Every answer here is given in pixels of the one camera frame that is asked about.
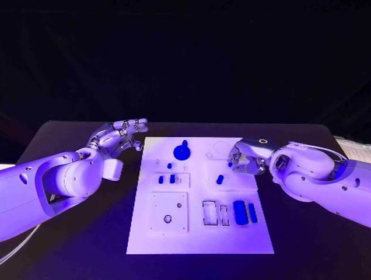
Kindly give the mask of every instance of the robotic arm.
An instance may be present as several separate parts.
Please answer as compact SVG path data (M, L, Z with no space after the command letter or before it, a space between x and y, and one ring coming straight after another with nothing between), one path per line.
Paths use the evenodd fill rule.
M333 160L323 151L333 153ZM245 157L246 165L239 165ZM346 159L334 151L290 142L280 147L261 137L242 138L232 147L233 172L254 175L268 171L272 182L297 200L320 204L326 210L371 228L371 163Z
M124 149L147 119L109 122L92 133L85 148L0 170L0 242L76 206L95 193L102 178L118 181Z

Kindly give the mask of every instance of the white pegboard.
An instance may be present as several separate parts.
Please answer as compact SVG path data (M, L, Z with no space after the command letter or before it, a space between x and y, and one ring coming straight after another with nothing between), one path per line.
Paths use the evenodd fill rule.
M239 139L145 137L127 254L274 253L255 177L233 173L226 164L226 155ZM183 140L189 143L190 157L180 161L174 159L173 150ZM187 174L189 182L180 188L170 183L166 183L167 188L157 186L161 185L155 183L160 176L157 173L167 174L167 180L170 174ZM215 182L219 174L225 176L220 185ZM153 197L155 192L161 193L157 195L157 204ZM181 216L184 211L176 212L180 208L174 208L183 193L186 217ZM251 217L246 225L235 223L232 202L236 200L242 200L245 205L254 203L256 223L251 223ZM203 224L203 201L215 201L219 219L216 226ZM153 205L161 205L154 206L158 210L150 209ZM222 225L222 206L226 206L229 226ZM170 223L174 220L180 223L176 225L166 223L163 221L166 215L171 216Z

